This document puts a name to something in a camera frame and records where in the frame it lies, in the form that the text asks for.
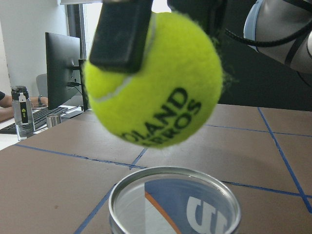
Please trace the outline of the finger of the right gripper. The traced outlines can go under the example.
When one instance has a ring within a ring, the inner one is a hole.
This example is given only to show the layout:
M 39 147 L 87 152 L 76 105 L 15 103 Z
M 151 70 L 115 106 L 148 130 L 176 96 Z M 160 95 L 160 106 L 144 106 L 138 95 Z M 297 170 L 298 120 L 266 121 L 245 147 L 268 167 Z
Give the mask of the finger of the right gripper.
M 222 29 L 227 8 L 227 0 L 209 0 L 206 33 L 218 37 Z
M 142 64 L 151 0 L 104 0 L 89 61 L 98 68 L 134 73 Z

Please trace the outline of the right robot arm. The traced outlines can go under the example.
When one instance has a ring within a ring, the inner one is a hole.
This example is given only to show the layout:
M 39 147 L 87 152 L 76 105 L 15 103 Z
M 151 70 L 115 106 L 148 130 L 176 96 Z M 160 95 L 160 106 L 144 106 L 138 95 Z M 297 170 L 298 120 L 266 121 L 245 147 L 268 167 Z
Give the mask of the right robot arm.
M 95 38 L 84 66 L 88 86 L 114 88 L 129 82 L 199 81 L 219 86 L 222 68 L 210 36 L 223 21 L 221 0 L 169 0 L 156 13 L 151 0 L 103 2 Z M 258 0 L 243 36 L 225 34 L 298 72 L 312 71 L 312 3 Z

